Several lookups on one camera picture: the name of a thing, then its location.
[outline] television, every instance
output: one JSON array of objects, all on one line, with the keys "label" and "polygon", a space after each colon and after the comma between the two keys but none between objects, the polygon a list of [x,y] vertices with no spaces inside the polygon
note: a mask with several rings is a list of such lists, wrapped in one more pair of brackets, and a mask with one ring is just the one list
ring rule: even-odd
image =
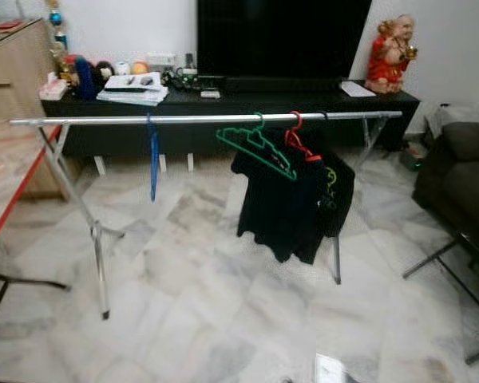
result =
[{"label": "television", "polygon": [[199,74],[348,77],[371,0],[198,0]]}]

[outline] red table edge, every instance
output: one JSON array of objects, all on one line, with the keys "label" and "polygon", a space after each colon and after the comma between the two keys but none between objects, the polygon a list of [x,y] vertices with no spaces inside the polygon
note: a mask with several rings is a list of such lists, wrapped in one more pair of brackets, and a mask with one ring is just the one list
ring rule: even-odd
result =
[{"label": "red table edge", "polygon": [[[61,126],[58,125],[55,130],[49,135],[49,140],[53,140],[55,136],[61,131]],[[19,200],[19,197],[25,191],[26,185],[29,183],[30,179],[34,175],[35,171],[38,169],[39,164],[41,163],[42,157],[46,154],[46,148],[42,148],[41,151],[38,153],[38,156],[35,158],[34,162],[30,166],[28,172],[23,177],[22,182],[19,184],[18,189],[13,194],[12,198],[10,199],[9,203],[6,206],[6,209],[3,211],[2,215],[0,216],[0,230],[6,224],[7,218],[9,218],[10,212],[13,210],[14,205]]]}]

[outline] white wall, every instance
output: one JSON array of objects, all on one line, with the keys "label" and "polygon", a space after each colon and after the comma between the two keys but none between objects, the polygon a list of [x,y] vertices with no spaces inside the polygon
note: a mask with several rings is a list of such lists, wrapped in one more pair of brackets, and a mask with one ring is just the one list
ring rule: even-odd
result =
[{"label": "white wall", "polygon": [[[59,0],[72,53],[91,61],[135,60],[147,52],[196,52],[196,0]],[[0,16],[17,16],[14,0],[0,0]],[[29,16],[47,17],[45,0],[21,0]],[[423,114],[442,102],[479,107],[479,0],[373,0],[351,78],[363,78],[378,23],[409,13],[419,58],[406,75],[406,90],[424,102]]]}]

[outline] red hanger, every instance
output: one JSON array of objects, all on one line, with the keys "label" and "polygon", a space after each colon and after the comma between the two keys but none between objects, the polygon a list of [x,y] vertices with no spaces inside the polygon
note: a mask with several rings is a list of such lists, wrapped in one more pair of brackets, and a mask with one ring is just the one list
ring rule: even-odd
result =
[{"label": "red hanger", "polygon": [[300,140],[300,137],[298,136],[297,131],[299,131],[302,128],[302,123],[303,123],[302,115],[299,112],[296,112],[295,110],[292,111],[291,114],[296,115],[296,117],[298,118],[298,122],[296,126],[286,131],[285,133],[286,145],[292,146],[293,148],[297,148],[298,150],[301,150],[302,152],[304,152],[305,161],[307,162],[322,160],[323,158],[321,157],[321,155],[319,154],[315,155],[314,153],[312,153],[306,146],[302,144],[302,141]]}]

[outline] figurine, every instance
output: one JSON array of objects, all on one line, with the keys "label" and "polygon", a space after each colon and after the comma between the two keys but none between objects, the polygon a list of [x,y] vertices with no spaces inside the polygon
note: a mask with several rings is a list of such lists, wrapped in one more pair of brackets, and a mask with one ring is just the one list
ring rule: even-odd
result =
[{"label": "figurine", "polygon": [[376,93],[396,93],[402,89],[402,76],[410,61],[417,58],[417,49],[410,45],[414,20],[403,14],[386,20],[378,27],[367,70],[366,88]]}]

